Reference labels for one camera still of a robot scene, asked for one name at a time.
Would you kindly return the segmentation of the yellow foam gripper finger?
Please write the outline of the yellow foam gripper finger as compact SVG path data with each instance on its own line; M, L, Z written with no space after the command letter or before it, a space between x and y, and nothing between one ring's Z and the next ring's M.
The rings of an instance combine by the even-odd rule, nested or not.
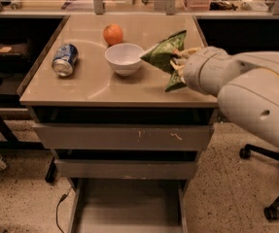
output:
M201 50L201 47L190 48L187 50L174 50L173 53L180 58L189 58L192 54Z
M183 78L185 65L177 64L175 60L170 61L170 65L173 68L173 72L171 74L171 80L173 83L184 83L185 80Z

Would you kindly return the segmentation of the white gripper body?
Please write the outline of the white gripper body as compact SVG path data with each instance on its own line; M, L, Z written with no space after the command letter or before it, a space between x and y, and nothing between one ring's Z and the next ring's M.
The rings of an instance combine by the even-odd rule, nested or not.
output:
M183 79L188 88L202 94L217 96L230 81L227 68L231 56L224 50L208 47L192 54L185 62Z

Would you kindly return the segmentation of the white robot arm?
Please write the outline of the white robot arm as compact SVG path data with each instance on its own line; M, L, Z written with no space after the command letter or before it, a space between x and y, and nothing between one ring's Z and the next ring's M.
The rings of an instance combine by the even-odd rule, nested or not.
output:
M279 148L279 51L178 51L170 61L192 90L217 98L222 114Z

